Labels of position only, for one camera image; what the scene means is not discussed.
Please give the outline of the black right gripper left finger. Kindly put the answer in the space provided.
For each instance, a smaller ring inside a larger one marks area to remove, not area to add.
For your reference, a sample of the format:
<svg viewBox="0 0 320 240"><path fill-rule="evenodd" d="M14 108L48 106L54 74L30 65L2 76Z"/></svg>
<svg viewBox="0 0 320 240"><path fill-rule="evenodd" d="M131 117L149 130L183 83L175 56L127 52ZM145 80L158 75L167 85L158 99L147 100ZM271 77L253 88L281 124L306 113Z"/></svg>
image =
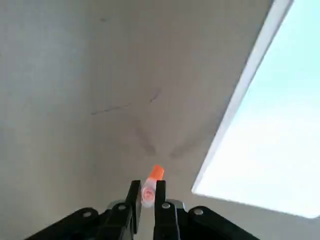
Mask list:
<svg viewBox="0 0 320 240"><path fill-rule="evenodd" d="M133 180L126 198L113 201L103 213L81 208L27 239L132 240L138 232L141 207L141 181Z"/></svg>

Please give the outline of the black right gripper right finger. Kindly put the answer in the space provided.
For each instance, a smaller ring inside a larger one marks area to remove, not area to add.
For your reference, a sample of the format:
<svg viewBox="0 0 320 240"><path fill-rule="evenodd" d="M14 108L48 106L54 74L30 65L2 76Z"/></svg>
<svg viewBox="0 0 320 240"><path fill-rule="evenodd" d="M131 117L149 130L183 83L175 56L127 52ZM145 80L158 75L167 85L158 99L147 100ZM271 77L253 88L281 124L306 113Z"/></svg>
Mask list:
<svg viewBox="0 0 320 240"><path fill-rule="evenodd" d="M155 240L252 240L253 235L205 206L186 211L180 201L166 198L166 182L156 183Z"/></svg>

